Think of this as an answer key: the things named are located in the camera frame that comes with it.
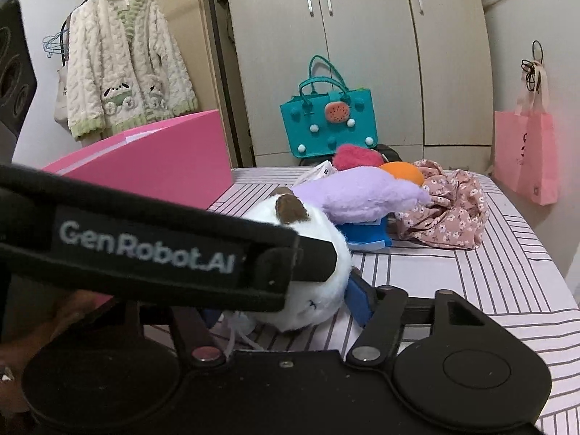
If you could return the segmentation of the pink fluffy strawberry toy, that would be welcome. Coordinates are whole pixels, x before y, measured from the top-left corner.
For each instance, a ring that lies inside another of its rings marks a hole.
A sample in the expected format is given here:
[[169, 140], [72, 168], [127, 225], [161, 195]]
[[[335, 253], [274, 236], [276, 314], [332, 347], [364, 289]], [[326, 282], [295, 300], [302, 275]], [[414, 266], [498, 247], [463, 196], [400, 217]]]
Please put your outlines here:
[[384, 158], [376, 150], [354, 144], [342, 144], [336, 148], [332, 165], [338, 171], [360, 166], [381, 167]]

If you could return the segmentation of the cream knitted cardigan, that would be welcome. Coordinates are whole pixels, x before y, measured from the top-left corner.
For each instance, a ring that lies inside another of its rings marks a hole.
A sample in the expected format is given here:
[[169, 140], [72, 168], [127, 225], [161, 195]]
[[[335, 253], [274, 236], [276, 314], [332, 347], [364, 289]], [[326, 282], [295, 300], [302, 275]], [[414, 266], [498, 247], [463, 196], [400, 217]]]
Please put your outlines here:
[[199, 110], [193, 83], [155, 0], [87, 0], [71, 15], [67, 125], [102, 140]]

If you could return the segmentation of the pink storage box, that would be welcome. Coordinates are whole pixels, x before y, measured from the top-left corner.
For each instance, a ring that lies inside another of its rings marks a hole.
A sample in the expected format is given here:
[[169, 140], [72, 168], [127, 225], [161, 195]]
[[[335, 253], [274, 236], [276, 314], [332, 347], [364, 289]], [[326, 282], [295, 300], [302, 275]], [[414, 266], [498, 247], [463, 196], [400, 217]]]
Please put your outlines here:
[[207, 209], [233, 185], [218, 111], [125, 130], [45, 166], [45, 172]]

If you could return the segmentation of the striped tablecloth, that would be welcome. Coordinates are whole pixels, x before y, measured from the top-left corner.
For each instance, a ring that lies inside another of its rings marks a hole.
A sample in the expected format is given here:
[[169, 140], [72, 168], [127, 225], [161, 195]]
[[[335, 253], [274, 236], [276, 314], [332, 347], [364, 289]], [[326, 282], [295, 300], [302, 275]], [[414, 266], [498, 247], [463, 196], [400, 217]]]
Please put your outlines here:
[[[290, 187], [301, 167], [235, 169], [234, 183], [208, 208], [244, 215], [275, 187]], [[481, 309], [535, 352], [551, 371], [551, 396], [537, 427], [545, 434], [579, 434], [579, 308], [548, 252], [492, 180], [477, 175], [489, 207], [483, 245], [475, 250], [430, 248], [399, 241], [386, 252], [354, 252], [353, 264], [373, 286], [394, 285], [412, 297], [449, 289]], [[258, 325], [250, 339], [268, 351], [338, 349], [361, 333], [343, 307], [336, 316], [284, 336]]]

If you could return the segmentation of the black suitcase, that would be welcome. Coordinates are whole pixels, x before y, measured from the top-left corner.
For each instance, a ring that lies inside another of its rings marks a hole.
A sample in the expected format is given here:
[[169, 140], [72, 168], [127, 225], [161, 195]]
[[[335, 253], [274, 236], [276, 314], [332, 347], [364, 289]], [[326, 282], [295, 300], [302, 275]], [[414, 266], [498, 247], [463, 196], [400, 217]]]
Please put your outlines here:
[[[377, 152], [379, 152], [381, 154], [381, 156], [384, 158], [385, 163], [401, 160], [400, 156], [398, 155], [398, 153], [395, 150], [393, 150], [392, 148], [390, 148], [384, 144], [378, 144], [377, 146], [371, 147], [370, 149], [373, 149], [373, 150], [376, 150]], [[332, 158], [333, 158], [334, 154], [335, 154], [335, 152], [333, 154], [329, 154], [329, 155], [303, 158], [300, 160], [299, 165], [300, 166], [316, 166], [325, 160], [329, 160], [332, 163]]]

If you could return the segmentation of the white panda plush toy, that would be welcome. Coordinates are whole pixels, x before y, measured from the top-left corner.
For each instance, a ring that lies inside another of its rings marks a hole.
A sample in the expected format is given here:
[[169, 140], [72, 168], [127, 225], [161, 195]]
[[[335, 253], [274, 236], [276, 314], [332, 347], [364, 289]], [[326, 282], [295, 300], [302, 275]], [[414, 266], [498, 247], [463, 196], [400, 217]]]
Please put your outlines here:
[[286, 333], [318, 325], [340, 309], [352, 269], [343, 234], [316, 206], [302, 201], [288, 187], [278, 187], [244, 217], [293, 229], [303, 247], [293, 270], [285, 305], [278, 312], [225, 312], [235, 332], [247, 336], [258, 323]]

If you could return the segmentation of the purple plush toy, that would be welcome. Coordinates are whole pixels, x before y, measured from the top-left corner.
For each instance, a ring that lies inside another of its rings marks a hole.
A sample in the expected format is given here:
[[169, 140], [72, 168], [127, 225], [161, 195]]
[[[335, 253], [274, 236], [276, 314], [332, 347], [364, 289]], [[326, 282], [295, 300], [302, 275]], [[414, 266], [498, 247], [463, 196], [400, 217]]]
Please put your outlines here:
[[427, 205], [431, 197], [408, 180], [378, 167], [356, 167], [292, 187], [297, 198], [319, 208], [334, 224], [370, 223]]

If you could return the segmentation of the teal felt tote bag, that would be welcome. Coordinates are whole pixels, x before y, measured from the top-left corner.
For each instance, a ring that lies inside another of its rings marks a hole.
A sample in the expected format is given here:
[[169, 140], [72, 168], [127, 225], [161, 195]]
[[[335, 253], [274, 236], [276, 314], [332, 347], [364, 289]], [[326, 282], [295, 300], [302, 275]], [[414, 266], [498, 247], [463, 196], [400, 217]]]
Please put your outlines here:
[[319, 54], [298, 94], [280, 105], [290, 152], [298, 159], [333, 154], [343, 144], [378, 144], [372, 93], [351, 90], [334, 65]]

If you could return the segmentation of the cream wardrobe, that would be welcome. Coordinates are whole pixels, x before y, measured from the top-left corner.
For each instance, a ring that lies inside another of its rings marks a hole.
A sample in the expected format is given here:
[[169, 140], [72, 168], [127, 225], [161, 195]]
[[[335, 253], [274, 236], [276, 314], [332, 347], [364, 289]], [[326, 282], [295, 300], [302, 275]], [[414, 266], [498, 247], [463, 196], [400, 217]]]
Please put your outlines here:
[[281, 105], [326, 57], [370, 90], [377, 140], [406, 161], [483, 172], [493, 88], [481, 0], [156, 0], [237, 162], [295, 163]]

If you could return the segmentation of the orange soft ball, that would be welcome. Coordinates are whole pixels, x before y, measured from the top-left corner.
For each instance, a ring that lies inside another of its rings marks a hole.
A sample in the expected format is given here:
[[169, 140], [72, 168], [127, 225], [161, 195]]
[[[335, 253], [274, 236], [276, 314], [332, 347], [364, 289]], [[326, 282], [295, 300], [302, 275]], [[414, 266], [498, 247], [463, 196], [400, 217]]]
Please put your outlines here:
[[421, 170], [414, 164], [403, 161], [386, 162], [380, 166], [381, 170], [391, 174], [395, 179], [406, 180], [421, 187], [425, 178]]

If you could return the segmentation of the pink hanging shopping bag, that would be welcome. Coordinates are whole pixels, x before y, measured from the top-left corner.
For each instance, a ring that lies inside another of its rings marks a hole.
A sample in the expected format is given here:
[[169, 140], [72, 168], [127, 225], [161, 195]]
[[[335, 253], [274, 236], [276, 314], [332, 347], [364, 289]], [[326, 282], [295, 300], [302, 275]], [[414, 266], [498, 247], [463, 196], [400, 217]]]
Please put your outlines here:
[[559, 173], [548, 75], [533, 60], [522, 80], [515, 109], [494, 114], [493, 177], [528, 201], [551, 205], [558, 201]]

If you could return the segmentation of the pink floral cloth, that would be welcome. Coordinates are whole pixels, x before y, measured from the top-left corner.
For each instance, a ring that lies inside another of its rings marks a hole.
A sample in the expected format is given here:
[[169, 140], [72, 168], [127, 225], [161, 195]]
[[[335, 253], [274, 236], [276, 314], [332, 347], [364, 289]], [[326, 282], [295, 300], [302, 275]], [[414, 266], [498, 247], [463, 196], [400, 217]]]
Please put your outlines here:
[[445, 171], [425, 159], [414, 165], [424, 176], [422, 189], [430, 201], [395, 215], [398, 237], [433, 248], [479, 248], [490, 212], [477, 175], [461, 169]]

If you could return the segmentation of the blue wet wipes pack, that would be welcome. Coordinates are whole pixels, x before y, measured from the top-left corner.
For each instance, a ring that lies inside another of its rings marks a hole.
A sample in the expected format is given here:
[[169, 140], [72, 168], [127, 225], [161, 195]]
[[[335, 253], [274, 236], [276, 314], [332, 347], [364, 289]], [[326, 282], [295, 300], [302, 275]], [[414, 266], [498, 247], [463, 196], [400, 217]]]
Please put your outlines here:
[[390, 248], [392, 240], [387, 234], [387, 217], [367, 223], [337, 225], [352, 252], [379, 252]]

